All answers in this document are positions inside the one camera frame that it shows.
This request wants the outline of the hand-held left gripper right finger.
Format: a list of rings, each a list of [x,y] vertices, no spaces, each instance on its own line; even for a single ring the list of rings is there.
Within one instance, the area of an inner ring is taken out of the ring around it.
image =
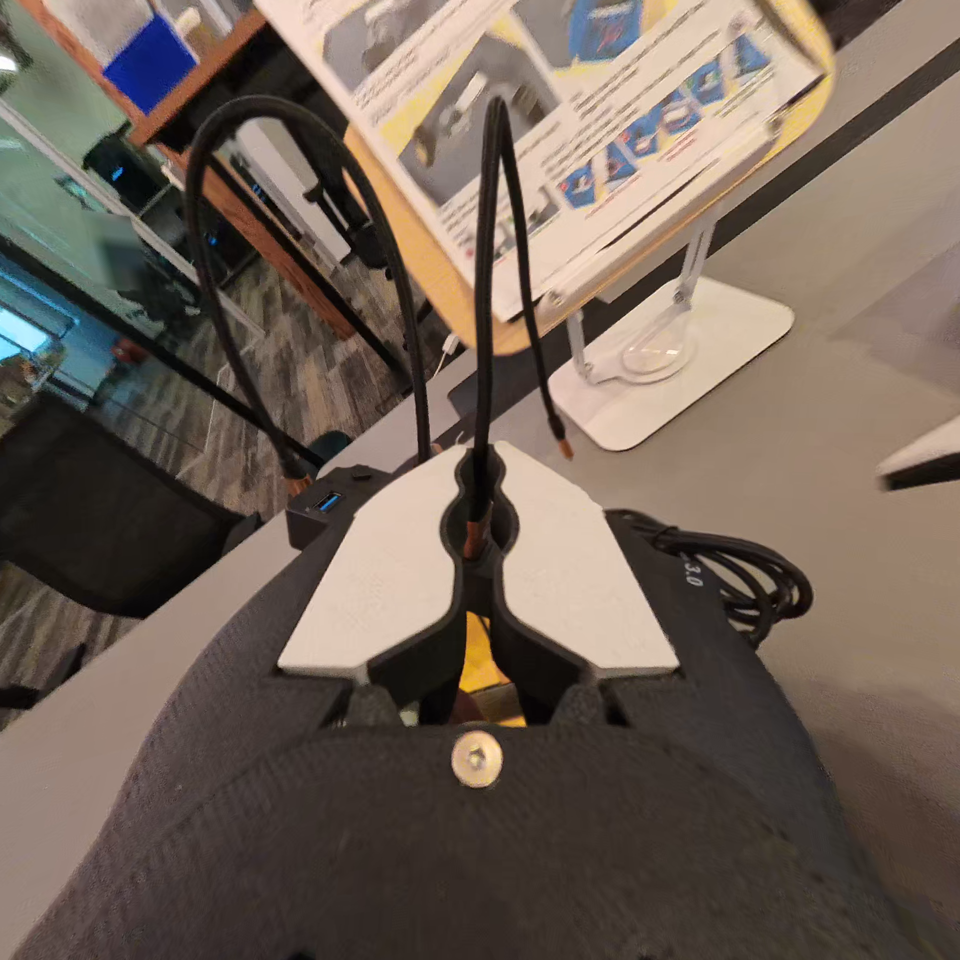
[[[676,671],[678,656],[603,508],[510,442],[494,450],[518,520],[503,560],[507,612],[598,679]]]

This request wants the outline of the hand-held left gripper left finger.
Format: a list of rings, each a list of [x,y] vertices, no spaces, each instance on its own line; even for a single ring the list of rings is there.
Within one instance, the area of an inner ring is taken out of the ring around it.
[[[459,675],[463,570],[447,522],[468,452],[438,454],[357,511],[278,658],[282,673],[355,685],[442,685]]]

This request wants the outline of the black usb hub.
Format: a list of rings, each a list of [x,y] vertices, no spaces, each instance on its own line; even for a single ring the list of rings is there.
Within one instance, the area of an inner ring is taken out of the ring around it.
[[[467,449],[458,470],[462,498],[446,522],[450,546],[455,548],[456,555],[462,561],[464,619],[468,613],[489,619],[490,644],[495,661],[519,684],[538,688],[538,697],[543,700],[560,696],[566,686],[582,678],[594,682],[624,679],[594,677],[587,667],[574,660],[572,654],[564,653],[554,642],[522,627],[507,611],[502,582],[503,561],[507,549],[516,539],[518,516],[507,505],[500,490],[505,468],[493,445],[486,479],[492,498],[489,518],[477,522],[470,520],[474,503],[474,451],[469,447]],[[299,618],[358,510],[404,474],[393,476],[363,466],[338,467],[294,500],[288,516],[291,546],[306,550],[317,547],[309,560],[317,564],[318,580]],[[690,546],[679,546],[678,556],[661,551],[634,529],[634,517],[629,511],[604,512],[633,575],[677,654],[679,666],[673,673],[680,671],[693,677],[700,671],[717,668],[724,658],[732,663],[746,664],[755,657],[752,647],[742,639],[725,615],[718,577],[712,570],[702,569],[693,563],[693,549]],[[459,675],[449,682],[458,682],[462,668],[459,669]],[[426,692],[442,684],[373,686],[389,690],[397,702],[408,702],[425,696]]]

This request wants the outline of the black office chair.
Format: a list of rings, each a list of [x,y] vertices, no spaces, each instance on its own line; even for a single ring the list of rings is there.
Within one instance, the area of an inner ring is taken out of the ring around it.
[[[53,393],[1,441],[1,554],[93,612],[144,619],[258,531]]]

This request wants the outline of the white document stand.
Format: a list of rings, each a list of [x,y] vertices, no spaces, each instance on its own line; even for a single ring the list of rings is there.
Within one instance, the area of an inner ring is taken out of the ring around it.
[[[616,245],[599,271],[569,291],[534,302],[541,330],[564,323],[572,358],[550,376],[558,407],[601,449],[638,446],[732,374],[780,341],[794,312],[784,304],[703,278],[719,202],[807,129],[814,90],[777,122],[776,150],[747,157],[710,192],[712,201],[678,217],[652,241]],[[494,349],[525,339],[519,278],[525,213],[498,200],[491,225]]]

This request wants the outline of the wooden shelf unit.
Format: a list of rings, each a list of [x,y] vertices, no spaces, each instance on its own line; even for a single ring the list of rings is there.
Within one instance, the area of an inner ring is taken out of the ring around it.
[[[93,56],[66,25],[41,1],[23,1],[19,5],[36,25],[93,82],[132,123],[143,120],[144,113],[104,78]],[[364,342],[402,382],[407,382],[406,367],[381,342],[349,303],[310,261],[294,246],[288,234],[277,225],[260,201],[218,160],[208,167],[203,194],[258,254],[291,284],[299,297],[323,321],[340,341],[359,334]]]

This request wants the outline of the printed instruction sheet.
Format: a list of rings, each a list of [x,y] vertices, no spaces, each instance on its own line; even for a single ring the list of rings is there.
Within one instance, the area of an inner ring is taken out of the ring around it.
[[[255,2],[341,111],[403,258],[471,330],[483,128],[506,106],[532,294],[705,207],[826,93],[812,2]]]

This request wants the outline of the blue storage box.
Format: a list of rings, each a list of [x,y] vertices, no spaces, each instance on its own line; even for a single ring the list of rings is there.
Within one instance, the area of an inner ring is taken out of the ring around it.
[[[102,77],[141,114],[150,114],[198,66],[198,60],[162,11],[102,68]]]

